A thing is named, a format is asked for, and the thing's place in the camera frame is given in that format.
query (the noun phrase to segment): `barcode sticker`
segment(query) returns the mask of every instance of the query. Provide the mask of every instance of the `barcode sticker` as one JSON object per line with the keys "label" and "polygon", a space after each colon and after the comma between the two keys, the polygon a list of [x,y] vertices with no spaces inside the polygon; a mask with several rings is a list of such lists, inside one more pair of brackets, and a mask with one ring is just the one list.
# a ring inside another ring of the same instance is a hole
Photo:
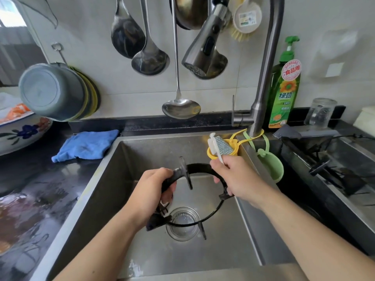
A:
{"label": "barcode sticker", "polygon": [[240,19],[240,27],[247,27],[249,25],[256,25],[256,11],[238,14]]}

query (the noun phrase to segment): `round red and white sticker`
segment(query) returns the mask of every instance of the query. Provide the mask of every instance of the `round red and white sticker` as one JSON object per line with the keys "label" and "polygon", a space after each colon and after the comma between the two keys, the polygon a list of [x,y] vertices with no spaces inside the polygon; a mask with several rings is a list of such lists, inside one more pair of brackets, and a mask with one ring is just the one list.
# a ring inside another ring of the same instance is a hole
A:
{"label": "round red and white sticker", "polygon": [[301,61],[293,59],[287,62],[281,71],[281,76],[286,81],[293,81],[301,74]]}

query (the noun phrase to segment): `drain strainer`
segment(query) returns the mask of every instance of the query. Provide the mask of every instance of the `drain strainer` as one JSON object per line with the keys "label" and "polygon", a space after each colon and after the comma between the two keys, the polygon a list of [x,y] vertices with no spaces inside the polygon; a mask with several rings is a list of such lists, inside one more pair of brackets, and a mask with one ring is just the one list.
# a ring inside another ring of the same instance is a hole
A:
{"label": "drain strainer", "polygon": [[[171,222],[175,224],[190,224],[200,220],[198,213],[194,209],[188,207],[176,208],[171,212]],[[185,242],[195,237],[199,232],[198,225],[190,227],[175,227],[166,225],[166,231],[179,242]]]}

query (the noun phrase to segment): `blue towel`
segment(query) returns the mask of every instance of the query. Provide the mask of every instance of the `blue towel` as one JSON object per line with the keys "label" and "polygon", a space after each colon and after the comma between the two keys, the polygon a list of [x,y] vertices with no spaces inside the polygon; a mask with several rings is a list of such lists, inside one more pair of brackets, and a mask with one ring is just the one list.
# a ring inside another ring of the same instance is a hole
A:
{"label": "blue towel", "polygon": [[102,159],[104,152],[119,134],[118,130],[105,132],[81,132],[65,141],[59,153],[52,157],[54,163],[75,158],[86,160]]}

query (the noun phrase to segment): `forearm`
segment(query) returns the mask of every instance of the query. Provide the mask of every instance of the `forearm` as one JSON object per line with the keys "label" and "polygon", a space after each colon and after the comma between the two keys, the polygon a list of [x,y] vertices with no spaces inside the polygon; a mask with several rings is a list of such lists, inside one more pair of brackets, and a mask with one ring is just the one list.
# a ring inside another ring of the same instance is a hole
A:
{"label": "forearm", "polygon": [[137,230],[138,225],[125,206],[54,281],[116,280]]}
{"label": "forearm", "polygon": [[261,209],[310,281],[374,279],[375,262],[283,194],[270,191]]}

